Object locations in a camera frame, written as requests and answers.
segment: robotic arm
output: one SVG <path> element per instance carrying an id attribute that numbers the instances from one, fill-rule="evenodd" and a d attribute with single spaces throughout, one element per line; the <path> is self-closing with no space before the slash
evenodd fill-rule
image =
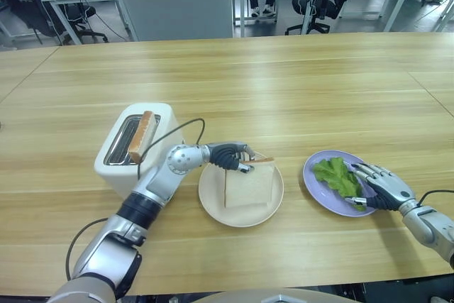
<path id="1" fill-rule="evenodd" d="M 207 162 L 226 170 L 250 172 L 253 166 L 240 162 L 244 153 L 253 160 L 252 149 L 240 142 L 174 145 L 162 153 L 158 165 L 140 179 L 80 255 L 72 279 L 49 302 L 112 303 L 123 297 L 142 261 L 135 247 L 142 246 L 150 225 L 183 178 Z"/>
<path id="2" fill-rule="evenodd" d="M 150 225 L 171 200 L 183 178 L 194 168 L 211 162 L 226 170 L 250 172 L 240 162 L 254 152 L 244 143 L 176 145 L 137 183 L 118 212 L 87 246 L 77 261 L 72 279 L 49 303 L 113 303 L 123 297 L 134 280 L 142 257 L 136 247 L 147 238 Z M 404 224 L 421 244 L 434 249 L 454 268 L 454 222 L 429 206 L 419 206 L 402 179 L 383 167 L 353 165 L 355 174 L 377 193 L 375 197 L 347 197 L 352 204 L 399 210 Z"/>
<path id="3" fill-rule="evenodd" d="M 434 249 L 454 269 L 454 221 L 430 206 L 419 206 L 413 190 L 389 170 L 365 163 L 352 165 L 355 174 L 373 188 L 370 198 L 347 197 L 351 204 L 397 211 L 416 240 Z"/>

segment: toaster slot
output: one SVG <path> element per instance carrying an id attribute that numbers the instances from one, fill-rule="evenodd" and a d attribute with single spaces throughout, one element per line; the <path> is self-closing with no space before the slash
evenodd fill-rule
<path id="1" fill-rule="evenodd" d="M 129 157 L 128 147 L 131 143 L 137 127 L 139 125 L 142 114 L 128 116 L 123 124 L 121 125 L 118 133 L 116 134 L 109 150 L 107 151 L 106 157 L 104 158 L 104 164 L 108 166 L 129 166 L 136 165 L 136 163 Z M 161 116 L 155 114 L 156 126 L 153 131 L 152 140 L 155 137 L 157 127 Z"/>

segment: electronic device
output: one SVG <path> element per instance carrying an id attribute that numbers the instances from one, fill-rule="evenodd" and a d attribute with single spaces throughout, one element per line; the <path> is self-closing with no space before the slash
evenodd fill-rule
<path id="1" fill-rule="evenodd" d="M 144 111 L 152 111 L 157 121 L 149 144 L 178 127 L 172 107 L 164 103 L 136 103 L 123 110 L 117 118 L 94 161 L 95 172 L 126 198 L 137 183 L 137 164 L 129 157 L 128 147 L 138 128 Z M 181 131 L 176 131 L 150 149 L 141 167 L 147 172 L 156 164 L 161 152 L 170 145 L 183 143 Z"/>

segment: plate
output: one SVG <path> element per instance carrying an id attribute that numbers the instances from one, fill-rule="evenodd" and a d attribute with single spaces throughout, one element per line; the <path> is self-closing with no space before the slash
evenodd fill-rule
<path id="1" fill-rule="evenodd" d="M 352 205 L 347 203 L 337 191 L 332 190 L 328 187 L 326 182 L 317 181 L 315 178 L 314 172 L 312 172 L 312 167 L 322 161 L 329 160 L 331 158 L 341 157 L 346 163 L 348 163 L 347 168 L 353 170 L 351 167 L 352 163 L 363 162 L 359 157 L 352 154 L 342 152 L 340 150 L 322 150 L 313 154 L 309 159 L 307 159 L 303 168 L 303 179 L 306 187 L 319 204 L 330 211 L 340 214 L 341 216 L 367 216 L 373 212 L 375 209 L 367 207 L 365 211 L 358 211 Z M 365 182 L 358 178 L 358 181 L 362 187 L 362 195 L 364 197 L 373 197 L 376 195 L 375 191 Z"/>
<path id="2" fill-rule="evenodd" d="M 256 153 L 260 160 L 264 156 Z M 247 205 L 233 208 L 224 206 L 226 171 L 208 164 L 199 180 L 199 198 L 208 214 L 222 224 L 232 227 L 251 227 L 268 220 L 279 208 L 284 196 L 284 180 L 275 167 L 272 179 L 271 202 L 264 205 Z"/>

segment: white plate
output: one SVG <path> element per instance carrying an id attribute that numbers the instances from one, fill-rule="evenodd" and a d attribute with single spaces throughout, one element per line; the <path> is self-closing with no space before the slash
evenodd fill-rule
<path id="1" fill-rule="evenodd" d="M 256 154 L 257 159 L 264 158 Z M 226 171 L 209 164 L 202 171 L 199 180 L 199 198 L 202 206 L 215 220 L 232 227 L 251 227 L 268 220 L 279 208 L 284 196 L 284 180 L 275 167 L 272 179 L 271 202 L 225 208 L 224 191 Z"/>

